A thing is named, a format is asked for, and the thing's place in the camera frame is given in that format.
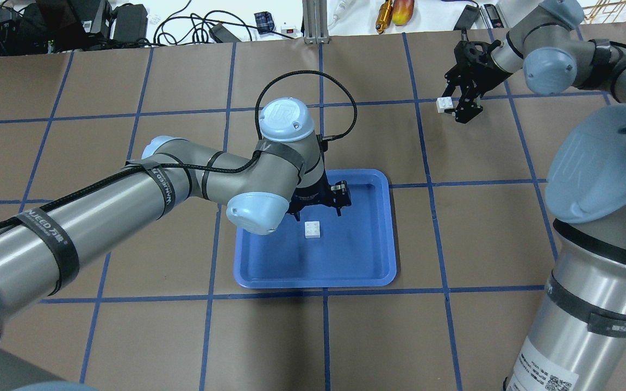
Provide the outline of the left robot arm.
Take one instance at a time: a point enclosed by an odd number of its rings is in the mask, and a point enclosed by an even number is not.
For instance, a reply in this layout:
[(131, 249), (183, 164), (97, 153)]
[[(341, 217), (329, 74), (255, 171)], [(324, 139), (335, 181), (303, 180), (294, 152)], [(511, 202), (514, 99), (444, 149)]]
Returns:
[[(73, 282), (90, 262), (191, 197), (226, 208), (256, 235), (275, 232), (285, 215), (351, 205), (348, 185), (331, 185), (328, 144), (308, 107), (293, 97), (254, 107), (258, 144), (246, 159), (181, 137), (158, 136), (140, 159), (107, 178), (0, 221), (0, 341), (3, 327)], [(0, 390), (87, 390), (0, 348)]]

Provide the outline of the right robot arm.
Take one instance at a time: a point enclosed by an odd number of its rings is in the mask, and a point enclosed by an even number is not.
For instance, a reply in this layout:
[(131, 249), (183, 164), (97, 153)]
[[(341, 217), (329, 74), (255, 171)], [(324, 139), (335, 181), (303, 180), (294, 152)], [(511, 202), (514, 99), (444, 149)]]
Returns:
[(611, 94), (564, 140), (547, 173), (546, 205), (561, 250), (544, 299), (504, 390), (602, 390), (626, 350), (626, 44), (577, 40), (576, 1), (544, 1), (502, 40), (454, 48), (442, 95), (466, 123), (479, 100), (517, 70), (528, 88), (553, 96), (569, 87)]

